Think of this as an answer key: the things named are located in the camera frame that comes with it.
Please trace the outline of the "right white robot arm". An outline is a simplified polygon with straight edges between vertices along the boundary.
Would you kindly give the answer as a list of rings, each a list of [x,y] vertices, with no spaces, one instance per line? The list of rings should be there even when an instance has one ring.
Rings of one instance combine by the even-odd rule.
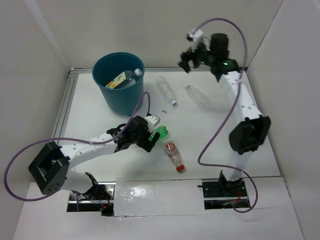
[[[271,126],[271,119],[260,112],[243,83],[243,70],[240,69],[236,60],[229,58],[228,45],[229,39],[226,34],[214,33],[211,35],[210,49],[207,49],[203,41],[200,41],[196,48],[182,53],[179,63],[179,66],[186,72],[190,71],[189,60],[193,61],[195,68],[199,64],[209,66],[211,73],[232,104],[223,123],[203,150],[198,152],[212,130],[212,124],[215,123],[216,117],[213,114],[220,113],[221,110],[212,104],[202,92],[190,84],[185,87],[188,97],[197,106],[205,109],[206,113],[200,113],[183,97],[165,118],[170,135],[178,138],[183,159],[188,164],[187,169],[178,172],[176,179],[203,179],[205,178],[204,172],[212,170],[213,167],[225,168],[226,179],[218,184],[218,190],[223,196],[230,196],[235,191],[236,185],[233,181],[245,176],[245,169],[252,153],[264,143]],[[213,154],[210,157],[210,163],[202,162],[201,159],[206,150],[219,135],[231,115],[234,115],[237,123],[228,135],[232,155],[227,157]]]

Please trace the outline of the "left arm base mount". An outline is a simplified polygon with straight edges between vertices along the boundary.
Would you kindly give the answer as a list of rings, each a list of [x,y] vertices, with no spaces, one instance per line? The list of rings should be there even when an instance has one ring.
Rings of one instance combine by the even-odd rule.
[[[71,191],[69,194],[66,211],[75,212],[99,212],[102,216],[114,216],[115,183],[98,182],[95,177],[85,173],[92,186],[85,193]]]

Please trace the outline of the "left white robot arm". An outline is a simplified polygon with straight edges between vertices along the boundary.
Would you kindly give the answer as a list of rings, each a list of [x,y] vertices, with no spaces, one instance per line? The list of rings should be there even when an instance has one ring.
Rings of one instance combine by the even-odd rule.
[[[129,124],[111,128],[88,144],[57,145],[51,141],[41,149],[28,170],[43,195],[69,190],[92,200],[99,193],[106,192],[106,188],[98,184],[91,173],[78,173],[72,169],[94,158],[126,150],[131,145],[137,145],[149,153],[160,137],[156,134],[152,140],[149,139],[159,122],[155,115],[135,116]]]

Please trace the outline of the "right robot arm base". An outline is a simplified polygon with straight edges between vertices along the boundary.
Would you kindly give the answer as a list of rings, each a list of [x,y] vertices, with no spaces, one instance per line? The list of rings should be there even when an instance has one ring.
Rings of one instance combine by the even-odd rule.
[[[218,180],[203,180],[197,187],[202,189],[205,210],[232,209],[234,204],[236,208],[251,207],[242,178],[228,181],[221,171]]]

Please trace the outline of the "green plastic bottle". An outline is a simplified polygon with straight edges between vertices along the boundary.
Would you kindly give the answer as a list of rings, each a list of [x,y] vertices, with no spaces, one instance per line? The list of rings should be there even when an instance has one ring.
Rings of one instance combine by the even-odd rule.
[[[166,138],[166,137],[169,136],[169,131],[167,130],[167,127],[164,126],[164,125],[161,125],[161,126],[155,128],[155,129],[152,131],[152,133],[151,133],[151,135],[150,135],[150,137],[149,137],[148,140],[151,141],[151,140],[154,138],[154,136],[155,136],[156,133],[159,133],[159,134],[160,134],[158,140],[164,139],[164,138]]]

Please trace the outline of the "square clear labelled bottle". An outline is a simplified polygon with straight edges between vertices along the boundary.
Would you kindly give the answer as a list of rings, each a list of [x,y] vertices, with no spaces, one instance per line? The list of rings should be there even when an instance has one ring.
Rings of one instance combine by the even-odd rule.
[[[142,75],[143,72],[139,68],[135,70],[125,70],[107,83],[105,87],[111,90],[128,88],[134,85]]]

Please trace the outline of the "clear bottle red cap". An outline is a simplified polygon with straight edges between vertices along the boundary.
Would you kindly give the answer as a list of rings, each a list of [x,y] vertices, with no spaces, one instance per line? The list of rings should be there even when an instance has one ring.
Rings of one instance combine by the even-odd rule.
[[[176,144],[173,141],[168,141],[164,144],[164,149],[174,164],[176,171],[178,173],[182,173],[185,170],[185,166],[182,162],[182,158]]]

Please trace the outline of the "clear crinkled bottle white cap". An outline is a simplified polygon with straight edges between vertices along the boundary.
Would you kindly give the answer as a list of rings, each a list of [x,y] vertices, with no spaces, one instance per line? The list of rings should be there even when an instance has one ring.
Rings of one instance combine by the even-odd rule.
[[[201,109],[205,111],[211,111],[213,103],[212,101],[199,89],[187,84],[185,87],[186,93],[189,98]]]

